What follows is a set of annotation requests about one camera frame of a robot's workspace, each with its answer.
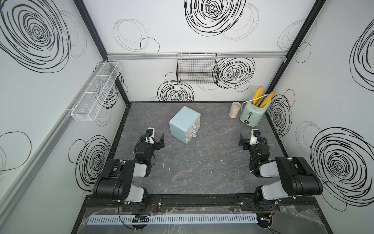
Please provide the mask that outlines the light blue drawer cabinet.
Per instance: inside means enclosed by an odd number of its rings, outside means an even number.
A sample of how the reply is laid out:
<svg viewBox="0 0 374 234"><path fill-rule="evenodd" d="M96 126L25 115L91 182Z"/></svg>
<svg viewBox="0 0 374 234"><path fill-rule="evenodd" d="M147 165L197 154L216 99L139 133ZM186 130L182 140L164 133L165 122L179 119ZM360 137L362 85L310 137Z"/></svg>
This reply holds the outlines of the light blue drawer cabinet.
<svg viewBox="0 0 374 234"><path fill-rule="evenodd" d="M200 129L201 114L183 106L169 121L171 135L185 144L197 136Z"/></svg>

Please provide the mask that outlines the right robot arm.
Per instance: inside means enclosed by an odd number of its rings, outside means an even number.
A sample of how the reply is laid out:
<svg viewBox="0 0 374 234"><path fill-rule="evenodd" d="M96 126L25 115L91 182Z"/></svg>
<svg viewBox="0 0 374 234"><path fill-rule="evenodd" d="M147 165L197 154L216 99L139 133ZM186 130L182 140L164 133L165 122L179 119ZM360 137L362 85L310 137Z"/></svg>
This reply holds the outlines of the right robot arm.
<svg viewBox="0 0 374 234"><path fill-rule="evenodd" d="M260 205L267 201L322 194L322 182L305 158L282 156L270 159L268 141L258 129L254 129L249 139L239 134L239 146L250 153L249 169L251 174L261 178L279 178L272 184L256 188L253 198L254 204Z"/></svg>

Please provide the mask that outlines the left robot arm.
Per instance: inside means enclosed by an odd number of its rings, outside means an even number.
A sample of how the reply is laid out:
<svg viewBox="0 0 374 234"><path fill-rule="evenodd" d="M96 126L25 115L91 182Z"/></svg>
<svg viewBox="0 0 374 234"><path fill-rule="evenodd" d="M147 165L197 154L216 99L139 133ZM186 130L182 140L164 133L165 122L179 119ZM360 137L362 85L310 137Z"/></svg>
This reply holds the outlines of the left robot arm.
<svg viewBox="0 0 374 234"><path fill-rule="evenodd" d="M135 177L143 178L150 175L155 160L154 152L165 147L165 135L159 141L154 138L152 129L142 135L133 149L134 160L107 160L104 169L92 190L97 199L110 199L134 203L148 203L146 188L132 184Z"/></svg>

